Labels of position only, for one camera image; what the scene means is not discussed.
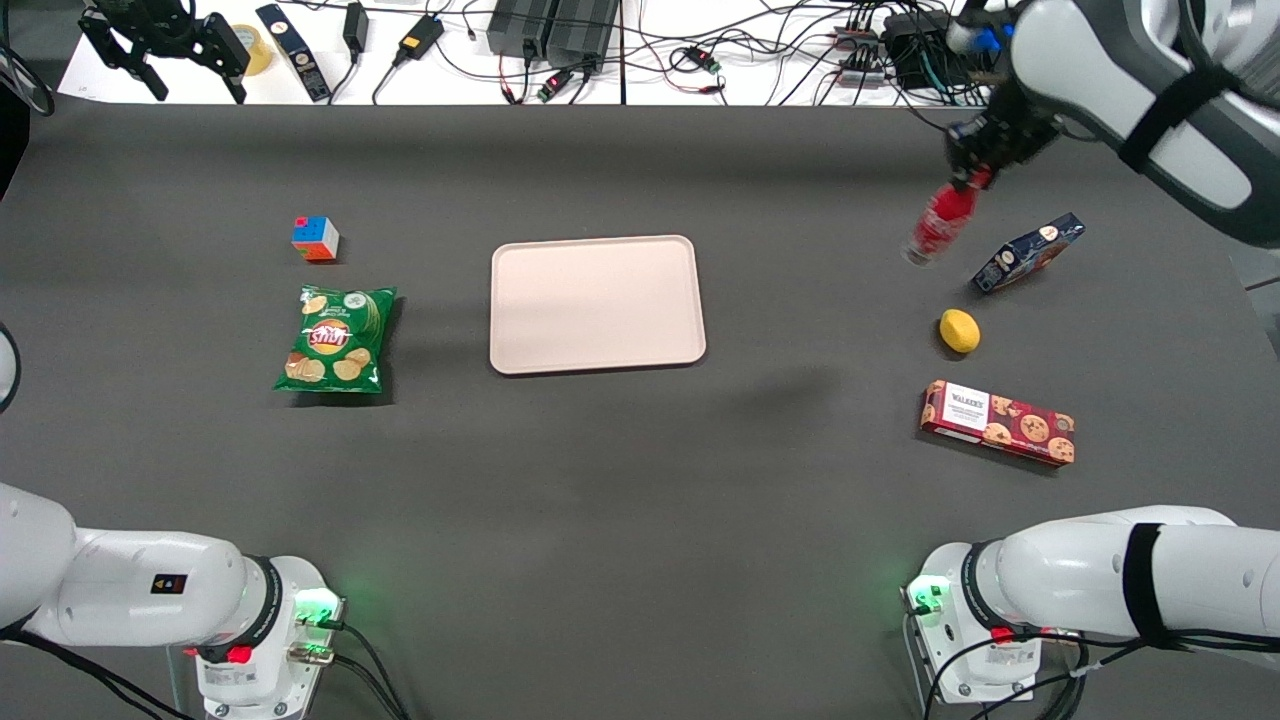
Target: bag of chips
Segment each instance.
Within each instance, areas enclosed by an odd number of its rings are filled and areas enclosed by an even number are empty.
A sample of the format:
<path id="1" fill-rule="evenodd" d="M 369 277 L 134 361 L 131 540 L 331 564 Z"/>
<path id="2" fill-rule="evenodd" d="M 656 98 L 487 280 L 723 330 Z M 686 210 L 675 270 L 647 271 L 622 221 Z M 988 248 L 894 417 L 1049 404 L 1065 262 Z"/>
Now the bag of chips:
<path id="1" fill-rule="evenodd" d="M 383 392 L 378 354 L 396 288 L 370 291 L 302 286 L 302 329 L 275 389 Z"/>

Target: rubik's cube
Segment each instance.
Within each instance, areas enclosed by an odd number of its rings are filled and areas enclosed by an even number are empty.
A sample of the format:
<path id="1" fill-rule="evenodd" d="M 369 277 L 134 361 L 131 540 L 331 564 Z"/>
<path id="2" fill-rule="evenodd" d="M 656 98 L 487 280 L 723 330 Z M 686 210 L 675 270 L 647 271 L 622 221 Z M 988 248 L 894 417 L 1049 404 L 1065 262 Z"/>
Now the rubik's cube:
<path id="1" fill-rule="evenodd" d="M 293 222 L 293 247 L 307 263 L 324 263 L 338 258 L 338 228 L 329 218 L 298 218 Z"/>

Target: tape roll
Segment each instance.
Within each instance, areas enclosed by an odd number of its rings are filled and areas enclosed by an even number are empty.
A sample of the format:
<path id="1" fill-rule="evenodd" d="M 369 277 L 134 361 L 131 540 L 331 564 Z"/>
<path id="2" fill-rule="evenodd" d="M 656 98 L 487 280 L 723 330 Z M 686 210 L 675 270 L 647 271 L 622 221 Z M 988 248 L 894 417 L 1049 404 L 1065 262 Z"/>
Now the tape roll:
<path id="1" fill-rule="evenodd" d="M 248 50 L 248 67 L 244 68 L 244 74 L 256 76 L 265 70 L 271 64 L 271 49 L 262 42 L 262 36 L 257 33 L 257 28 L 253 26 L 232 26 L 232 29 L 236 31 L 236 37 L 239 38 L 241 45 Z"/>

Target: red bottle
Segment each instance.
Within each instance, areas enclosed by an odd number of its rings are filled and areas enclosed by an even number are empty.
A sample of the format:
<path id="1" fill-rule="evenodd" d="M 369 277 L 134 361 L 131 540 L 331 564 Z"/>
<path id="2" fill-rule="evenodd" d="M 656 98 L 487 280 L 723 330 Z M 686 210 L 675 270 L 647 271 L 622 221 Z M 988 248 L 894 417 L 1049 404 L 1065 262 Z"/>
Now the red bottle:
<path id="1" fill-rule="evenodd" d="M 959 190 L 951 183 L 938 188 L 915 223 L 915 232 L 902 243 L 902 256 L 923 268 L 942 255 L 969 223 L 978 206 L 978 192 L 989 179 L 989 172 L 979 170 Z"/>

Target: yellow lemon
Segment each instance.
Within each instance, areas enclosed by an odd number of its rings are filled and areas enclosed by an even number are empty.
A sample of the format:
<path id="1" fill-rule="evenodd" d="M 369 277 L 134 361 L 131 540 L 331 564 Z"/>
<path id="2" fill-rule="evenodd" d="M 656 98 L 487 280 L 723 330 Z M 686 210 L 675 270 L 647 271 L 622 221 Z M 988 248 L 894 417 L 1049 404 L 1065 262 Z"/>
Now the yellow lemon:
<path id="1" fill-rule="evenodd" d="M 942 314 L 938 334 L 942 336 L 942 342 L 956 352 L 973 352 L 977 350 L 978 342 L 982 341 L 982 332 L 973 315 L 955 307 Z"/>

